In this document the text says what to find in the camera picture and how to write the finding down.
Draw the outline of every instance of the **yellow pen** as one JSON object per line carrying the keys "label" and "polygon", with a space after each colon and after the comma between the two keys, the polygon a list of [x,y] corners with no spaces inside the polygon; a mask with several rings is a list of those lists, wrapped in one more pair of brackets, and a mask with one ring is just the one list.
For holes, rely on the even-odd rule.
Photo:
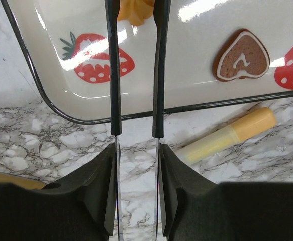
{"label": "yellow pen", "polygon": [[194,164],[206,157],[241,143],[276,125],[276,118],[269,108],[261,108],[176,151],[186,164]]}

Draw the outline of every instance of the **metal rod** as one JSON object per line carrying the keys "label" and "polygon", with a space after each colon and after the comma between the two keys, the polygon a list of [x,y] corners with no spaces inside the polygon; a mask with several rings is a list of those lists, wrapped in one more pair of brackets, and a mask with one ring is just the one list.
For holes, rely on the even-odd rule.
{"label": "metal rod", "polygon": [[123,235],[123,217],[122,217],[122,202],[121,202],[121,179],[120,179],[120,164],[121,164],[121,147],[118,136],[115,136],[116,146],[116,166],[117,166],[117,191],[116,191],[116,205],[117,205],[117,231],[118,241],[124,241]]}
{"label": "metal rod", "polygon": [[156,198],[154,203],[154,223],[153,223],[153,238],[152,240],[157,241],[158,236],[158,205],[159,205],[159,160],[160,160],[160,138],[156,139],[156,161],[155,161],[155,191]]}

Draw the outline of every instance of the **black plastic part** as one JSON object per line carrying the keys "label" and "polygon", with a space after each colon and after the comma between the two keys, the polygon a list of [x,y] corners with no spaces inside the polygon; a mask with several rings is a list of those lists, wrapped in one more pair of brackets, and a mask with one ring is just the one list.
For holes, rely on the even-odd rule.
{"label": "black plastic part", "polygon": [[154,21],[157,28],[157,40],[154,65],[153,90],[153,137],[164,137],[164,73],[166,38],[171,0],[155,0]]}
{"label": "black plastic part", "polygon": [[293,240],[293,183],[219,185],[160,148],[160,203],[168,241]]}
{"label": "black plastic part", "polygon": [[117,39],[117,16],[120,0],[105,0],[108,45],[111,70],[111,134],[122,133],[120,58]]}
{"label": "black plastic part", "polygon": [[0,183],[0,240],[108,240],[114,229],[116,169],[115,144],[109,144],[42,190]]}

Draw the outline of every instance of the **white marble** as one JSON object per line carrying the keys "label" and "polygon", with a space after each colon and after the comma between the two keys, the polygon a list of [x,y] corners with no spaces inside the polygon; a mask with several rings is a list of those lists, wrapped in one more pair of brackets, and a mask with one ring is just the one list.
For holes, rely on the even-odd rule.
{"label": "white marble", "polygon": [[[260,106],[274,111],[277,126],[193,168],[217,183],[293,181],[293,98],[168,115],[162,141],[177,150]],[[125,240],[151,237],[155,180],[151,130],[150,117],[123,122]],[[42,101],[0,6],[0,172],[49,183],[88,162],[112,141],[109,124],[70,123]]]}

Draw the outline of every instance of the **white tray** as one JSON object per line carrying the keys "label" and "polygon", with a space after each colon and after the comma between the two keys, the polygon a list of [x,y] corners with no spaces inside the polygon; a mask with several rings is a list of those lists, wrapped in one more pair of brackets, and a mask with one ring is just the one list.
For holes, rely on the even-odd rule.
{"label": "white tray", "polygon": [[[2,2],[46,103],[75,122],[108,121],[104,0]],[[241,28],[263,43],[270,68],[258,79],[220,82],[213,75],[213,61],[226,40]],[[123,62],[123,118],[150,115],[156,44],[153,18],[139,27],[118,22],[118,39]],[[75,54],[63,60],[73,43]],[[293,78],[293,64],[287,66],[293,58],[292,48],[293,1],[172,0],[165,66],[166,113],[293,96],[293,88],[281,83],[284,76],[287,83]]]}

